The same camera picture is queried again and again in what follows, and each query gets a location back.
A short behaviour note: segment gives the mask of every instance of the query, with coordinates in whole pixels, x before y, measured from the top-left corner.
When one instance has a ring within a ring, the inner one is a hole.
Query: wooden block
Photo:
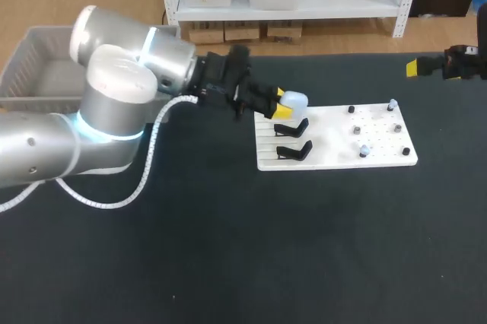
[[[189,40],[195,44],[223,43],[223,22],[193,22],[189,29]]]
[[[225,41],[259,38],[259,21],[225,21]]]
[[[302,32],[303,21],[300,20],[269,21],[267,24],[267,37],[278,41],[298,41]]]

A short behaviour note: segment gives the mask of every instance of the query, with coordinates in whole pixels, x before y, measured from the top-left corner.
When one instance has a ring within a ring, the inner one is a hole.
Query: black mat
[[[414,58],[258,58],[254,74],[311,106],[396,98],[415,167],[259,172],[251,115],[186,105],[129,207],[40,187],[0,214],[0,323],[487,321],[487,83],[407,81]],[[123,199],[143,155],[68,182]]]

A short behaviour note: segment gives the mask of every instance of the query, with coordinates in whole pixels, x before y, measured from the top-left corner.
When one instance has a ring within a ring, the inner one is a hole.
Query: robotic arm
[[[155,27],[86,7],[69,49],[87,69],[80,110],[0,114],[0,187],[125,170],[158,91],[231,109],[237,118],[249,109],[286,119],[307,106],[303,94],[254,81],[246,47],[235,46],[227,56],[197,57],[195,50]]]

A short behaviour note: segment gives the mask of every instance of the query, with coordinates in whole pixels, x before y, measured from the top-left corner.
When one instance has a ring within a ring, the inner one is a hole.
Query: white shelf
[[[251,8],[249,0],[233,0],[228,8],[189,8],[179,0],[178,21],[251,21],[319,18],[397,17],[401,0],[301,0],[293,11]]]

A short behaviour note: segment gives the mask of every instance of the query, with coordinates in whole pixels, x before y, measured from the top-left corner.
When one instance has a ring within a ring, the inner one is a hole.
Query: white pegboard
[[[299,121],[269,120],[254,114],[257,166],[259,170],[334,170],[346,168],[413,166],[418,156],[412,145],[399,107],[387,111],[388,103],[347,106],[308,107],[305,117],[309,126],[300,138],[276,136],[274,124],[297,127]],[[401,132],[395,132],[401,125]],[[359,126],[361,133],[354,134]],[[301,150],[306,141],[313,149],[302,162],[278,159],[276,147]],[[360,157],[360,147],[367,145],[371,153]],[[409,155],[403,149],[409,148]]]

